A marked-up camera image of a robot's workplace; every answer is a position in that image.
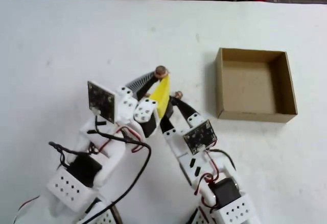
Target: white plastic part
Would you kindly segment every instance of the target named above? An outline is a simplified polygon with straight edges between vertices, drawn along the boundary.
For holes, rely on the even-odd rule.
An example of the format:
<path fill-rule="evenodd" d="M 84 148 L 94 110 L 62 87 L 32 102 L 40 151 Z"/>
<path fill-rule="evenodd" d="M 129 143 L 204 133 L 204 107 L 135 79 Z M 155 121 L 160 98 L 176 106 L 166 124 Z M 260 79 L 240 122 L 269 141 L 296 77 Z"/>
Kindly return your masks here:
<path fill-rule="evenodd" d="M 197 213 L 190 224 L 215 224 L 209 212 L 206 212 L 204 209 L 201 210 L 199 208 L 197 209 Z"/>
<path fill-rule="evenodd" d="M 187 119 L 187 122 L 191 127 L 196 127 L 204 121 L 205 119 L 199 113 L 194 113 Z"/>
<path fill-rule="evenodd" d="M 156 111 L 157 101 L 143 98 L 134 111 L 134 119 L 139 123 L 148 122 L 152 113 Z"/>
<path fill-rule="evenodd" d="M 173 128 L 166 131 L 163 136 L 177 159 L 182 155 L 191 154 L 189 147 L 182 137 L 182 132 L 179 132 Z"/>
<path fill-rule="evenodd" d="M 102 150 L 105 154 L 105 160 L 98 161 L 102 165 L 102 169 L 96 174 L 94 179 L 94 187 L 102 187 L 111 173 L 121 161 L 126 150 L 126 144 L 121 141 L 112 140 Z"/>
<path fill-rule="evenodd" d="M 74 212 L 85 210 L 97 195 L 62 167 L 48 182 L 47 188 Z"/>
<path fill-rule="evenodd" d="M 218 223 L 241 224 L 255 215 L 255 208 L 247 194 L 215 211 Z"/>
<path fill-rule="evenodd" d="M 133 97 L 123 98 L 117 107 L 117 119 L 120 124 L 127 124 L 133 120 L 134 111 L 137 106 L 137 100 Z"/>
<path fill-rule="evenodd" d="M 79 220 L 76 224 L 82 224 L 88 219 L 90 219 L 95 214 L 99 213 L 103 209 L 105 209 L 107 206 L 104 202 L 97 202 L 93 208 L 88 212 L 83 219 Z M 102 215 L 100 215 L 98 218 L 95 218 L 94 220 L 90 221 L 89 224 L 115 224 L 116 221 L 113 218 L 113 214 L 110 210 L 107 210 Z"/>
<path fill-rule="evenodd" d="M 209 162 L 210 158 L 205 153 L 198 153 L 196 155 L 186 154 L 179 158 L 179 163 L 188 176 L 193 189 L 197 188 L 204 173 L 211 173 L 214 176 L 217 174 Z M 204 179 L 200 182 L 199 193 L 204 197 L 208 205 L 214 206 L 216 204 L 216 197 Z"/>
<path fill-rule="evenodd" d="M 126 86 L 120 86 L 116 89 L 116 94 L 119 95 L 119 99 L 124 99 L 133 96 L 133 91 Z"/>

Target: yellow block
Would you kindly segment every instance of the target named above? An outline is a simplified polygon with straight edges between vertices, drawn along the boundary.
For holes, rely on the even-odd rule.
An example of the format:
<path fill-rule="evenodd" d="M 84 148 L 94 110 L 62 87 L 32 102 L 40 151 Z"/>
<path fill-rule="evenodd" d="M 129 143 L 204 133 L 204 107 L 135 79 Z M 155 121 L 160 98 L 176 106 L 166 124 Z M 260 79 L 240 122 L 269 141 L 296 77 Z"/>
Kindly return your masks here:
<path fill-rule="evenodd" d="M 170 80 L 169 75 L 164 77 L 160 84 L 157 86 L 155 91 L 150 95 L 150 99 L 158 102 L 157 110 L 159 118 L 162 118 L 166 112 L 168 102 L 169 102 L 169 86 Z"/>

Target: cardboard box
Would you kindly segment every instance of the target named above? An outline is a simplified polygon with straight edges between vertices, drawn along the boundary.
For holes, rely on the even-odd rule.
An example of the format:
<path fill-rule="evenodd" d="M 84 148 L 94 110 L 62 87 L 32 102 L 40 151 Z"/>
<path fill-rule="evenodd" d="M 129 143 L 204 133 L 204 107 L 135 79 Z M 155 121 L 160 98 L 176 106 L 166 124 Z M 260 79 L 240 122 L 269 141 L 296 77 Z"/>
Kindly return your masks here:
<path fill-rule="evenodd" d="M 220 48 L 216 64 L 219 118 L 285 123 L 297 115 L 286 52 Z"/>

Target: background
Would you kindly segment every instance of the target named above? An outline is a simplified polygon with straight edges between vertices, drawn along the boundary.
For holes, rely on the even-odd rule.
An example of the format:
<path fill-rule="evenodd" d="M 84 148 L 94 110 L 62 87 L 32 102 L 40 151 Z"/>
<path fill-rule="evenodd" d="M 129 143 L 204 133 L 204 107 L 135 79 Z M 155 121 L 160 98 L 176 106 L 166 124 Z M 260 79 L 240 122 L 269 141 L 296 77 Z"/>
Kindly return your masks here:
<path fill-rule="evenodd" d="M 262 223 L 326 223 L 327 7 L 153 0 L 0 0 L 2 83 L 0 221 L 54 174 L 54 141 L 74 145 L 91 116 L 87 81 L 114 89 L 165 65 L 171 90 L 211 119 Z M 287 51 L 298 115 L 287 124 L 217 120 L 219 47 Z M 182 126 L 176 114 L 175 126 Z M 153 155 L 117 205 L 124 223 L 184 223 L 199 199 L 158 132 Z M 112 180 L 116 198 L 146 150 L 126 153 Z"/>

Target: circuit board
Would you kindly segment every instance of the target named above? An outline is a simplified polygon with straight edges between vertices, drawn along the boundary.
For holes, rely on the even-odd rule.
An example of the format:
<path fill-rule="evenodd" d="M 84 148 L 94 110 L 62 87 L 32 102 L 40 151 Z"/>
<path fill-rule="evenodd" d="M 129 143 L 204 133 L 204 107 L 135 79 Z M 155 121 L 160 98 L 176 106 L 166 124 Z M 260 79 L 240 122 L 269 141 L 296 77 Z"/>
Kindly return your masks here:
<path fill-rule="evenodd" d="M 217 136 L 209 120 L 183 135 L 183 138 L 193 155 L 217 141 Z"/>
<path fill-rule="evenodd" d="M 104 119 L 114 123 L 114 108 L 115 97 L 114 94 L 101 88 L 100 86 L 87 82 L 88 85 L 88 104 L 90 109 L 97 109 L 100 111 L 100 116 Z"/>

